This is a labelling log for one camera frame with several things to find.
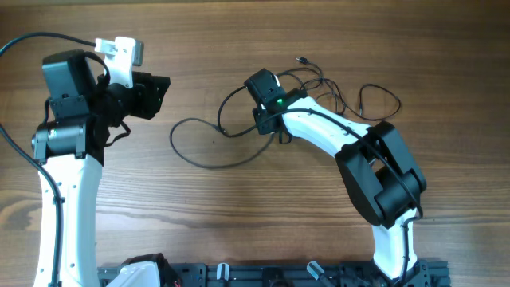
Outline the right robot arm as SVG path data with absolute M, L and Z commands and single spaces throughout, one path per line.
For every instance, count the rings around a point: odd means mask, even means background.
M 418 259 L 413 223 L 423 216 L 426 179 L 396 127 L 350 121 L 320 106 L 297 88 L 287 92 L 278 77 L 261 69 L 244 86 L 256 103 L 261 134 L 287 132 L 335 158 L 349 199 L 372 226 L 373 262 L 388 280 L 405 284 Z

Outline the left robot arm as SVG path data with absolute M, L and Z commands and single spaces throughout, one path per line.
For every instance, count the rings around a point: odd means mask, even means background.
M 41 241 L 36 286 L 98 286 L 95 251 L 96 197 L 109 129 L 125 128 L 127 116 L 150 120 L 161 109 L 169 77 L 131 73 L 116 83 L 110 69 L 94 77 L 81 49 L 44 58 L 42 70 L 54 119 L 32 138 L 42 170 Z

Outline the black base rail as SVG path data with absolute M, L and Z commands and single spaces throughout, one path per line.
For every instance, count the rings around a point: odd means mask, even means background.
M 351 261 L 320 266 L 318 279 L 299 265 L 230 265 L 172 264 L 178 274 L 176 286 L 194 287 L 263 287 L 263 286 L 392 286 L 371 261 Z M 407 272 L 409 287 L 450 287 L 448 263 L 418 261 Z

